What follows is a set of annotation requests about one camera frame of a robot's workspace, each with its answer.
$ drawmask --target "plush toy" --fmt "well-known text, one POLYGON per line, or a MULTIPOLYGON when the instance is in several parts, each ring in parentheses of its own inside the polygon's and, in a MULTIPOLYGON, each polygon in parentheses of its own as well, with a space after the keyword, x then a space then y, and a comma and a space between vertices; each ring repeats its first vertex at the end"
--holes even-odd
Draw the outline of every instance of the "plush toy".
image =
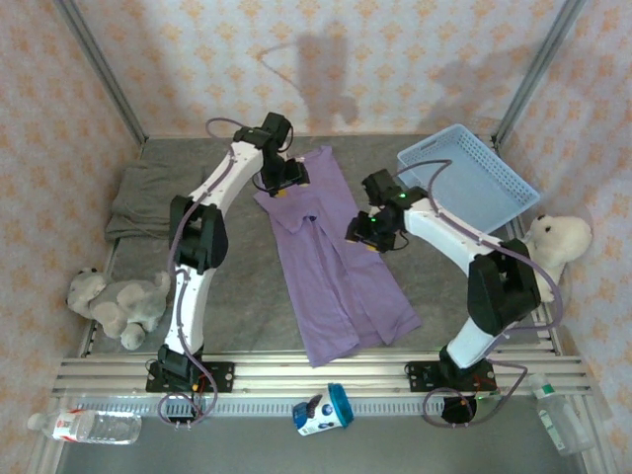
POLYGON ((83 269, 70 283, 66 304, 84 318, 101 323, 106 336, 120 338, 133 351, 145 340, 145 333, 158 327, 167 307, 171 280, 166 272, 156 281, 112 282, 97 269, 83 269))
MULTIPOLYGON (((591 227, 579 217, 540 215, 531 222, 523 241, 531 260, 557 283, 564 266, 583 255, 592 239, 591 227)), ((538 272, 535 279, 542 302, 553 301, 550 286, 538 272)))

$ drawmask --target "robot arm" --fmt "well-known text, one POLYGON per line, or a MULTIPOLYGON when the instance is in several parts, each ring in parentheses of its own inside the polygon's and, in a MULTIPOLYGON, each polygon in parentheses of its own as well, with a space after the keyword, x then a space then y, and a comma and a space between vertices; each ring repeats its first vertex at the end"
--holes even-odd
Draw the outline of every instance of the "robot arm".
POLYGON ((197 386, 200 371, 189 360, 181 343, 177 313, 189 352, 200 357, 210 281, 228 252, 223 216, 244 185, 258 172, 271 197, 289 186, 309 184, 302 163, 278 155, 290 129, 291 124, 285 117, 272 113, 261 127, 240 128, 233 137, 230 151, 208 180, 188 196, 176 196, 172 200, 169 245, 170 248, 176 246, 176 303, 165 343, 149 367, 151 383, 147 391, 187 392, 197 386), (196 210, 185 223, 180 241, 176 242, 178 227, 198 201, 196 210))
POLYGON ((484 360, 505 329, 540 304, 533 269, 480 242, 528 257, 526 246, 517 239, 502 242, 485 235, 442 209, 441 213, 479 236, 479 241, 473 241, 436 214, 424 190, 402 190, 386 170, 370 175, 362 184, 369 203, 379 211, 372 215, 361 211, 349 226, 347 240, 387 252, 394 247, 396 232, 409 232, 440 250, 468 276, 469 318, 439 353, 442 383, 458 385, 484 360))

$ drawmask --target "gray cloth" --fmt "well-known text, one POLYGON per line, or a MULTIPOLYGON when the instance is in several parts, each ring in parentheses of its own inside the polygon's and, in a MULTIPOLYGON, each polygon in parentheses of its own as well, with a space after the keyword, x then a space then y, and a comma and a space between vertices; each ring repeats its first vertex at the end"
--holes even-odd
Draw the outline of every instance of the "gray cloth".
POLYGON ((177 161, 131 163, 112 203, 106 239, 141 235, 166 239, 171 200, 176 195, 190 194, 203 183, 205 174, 202 166, 182 166, 177 161))

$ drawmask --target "clear bottle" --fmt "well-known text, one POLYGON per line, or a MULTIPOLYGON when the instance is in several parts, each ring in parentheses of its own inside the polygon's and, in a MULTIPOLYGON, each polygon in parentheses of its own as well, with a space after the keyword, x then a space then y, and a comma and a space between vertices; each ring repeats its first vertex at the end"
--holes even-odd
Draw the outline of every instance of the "clear bottle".
POLYGON ((544 375, 531 375, 529 383, 537 398, 540 420, 561 455, 575 454, 594 446, 573 407, 555 392, 544 375))
POLYGON ((133 413, 56 410, 47 415, 31 415, 27 426, 63 441, 132 444, 140 434, 141 418, 133 413))

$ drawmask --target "purple cloth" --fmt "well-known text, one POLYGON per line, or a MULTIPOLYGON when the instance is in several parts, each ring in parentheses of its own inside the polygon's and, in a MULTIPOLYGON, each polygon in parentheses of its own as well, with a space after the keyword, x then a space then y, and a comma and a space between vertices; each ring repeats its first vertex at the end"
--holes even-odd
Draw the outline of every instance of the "purple cloth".
POLYGON ((305 155, 310 186, 284 197, 259 192, 312 366, 391 344, 421 320, 379 254, 345 240, 358 209, 332 153, 305 155))

